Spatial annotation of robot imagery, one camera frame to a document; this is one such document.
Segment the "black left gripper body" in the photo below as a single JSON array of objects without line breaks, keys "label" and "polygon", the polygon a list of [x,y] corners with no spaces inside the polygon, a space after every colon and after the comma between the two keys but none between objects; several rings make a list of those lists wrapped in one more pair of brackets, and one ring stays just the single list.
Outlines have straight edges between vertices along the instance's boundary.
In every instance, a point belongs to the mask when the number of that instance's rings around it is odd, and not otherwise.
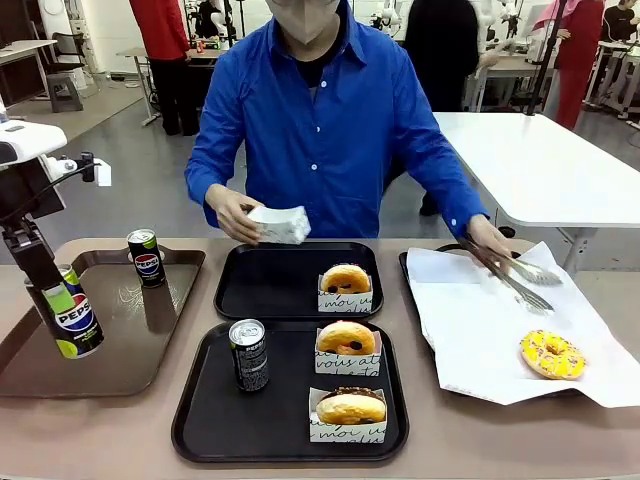
[{"label": "black left gripper body", "polygon": [[64,209],[63,201],[39,159],[1,168],[1,222],[34,219]]}]

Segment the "person's right hand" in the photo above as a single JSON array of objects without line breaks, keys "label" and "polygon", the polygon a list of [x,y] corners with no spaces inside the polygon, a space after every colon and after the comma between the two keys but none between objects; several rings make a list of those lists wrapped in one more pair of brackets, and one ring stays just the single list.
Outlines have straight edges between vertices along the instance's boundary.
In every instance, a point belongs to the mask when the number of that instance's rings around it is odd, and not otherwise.
[{"label": "person's right hand", "polygon": [[211,185],[205,199],[216,214],[219,228],[230,238],[249,245],[259,243],[260,228],[248,213],[262,203],[220,184]]}]

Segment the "person's left hand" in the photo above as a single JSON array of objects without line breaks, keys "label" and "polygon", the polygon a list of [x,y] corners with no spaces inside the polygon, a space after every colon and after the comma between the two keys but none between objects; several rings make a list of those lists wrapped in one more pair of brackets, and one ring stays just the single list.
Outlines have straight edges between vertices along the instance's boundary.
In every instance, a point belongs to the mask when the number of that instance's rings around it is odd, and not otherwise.
[{"label": "person's left hand", "polygon": [[507,238],[486,218],[485,215],[472,216],[466,227],[467,236],[478,246],[485,247],[496,254],[510,257],[511,250]]}]

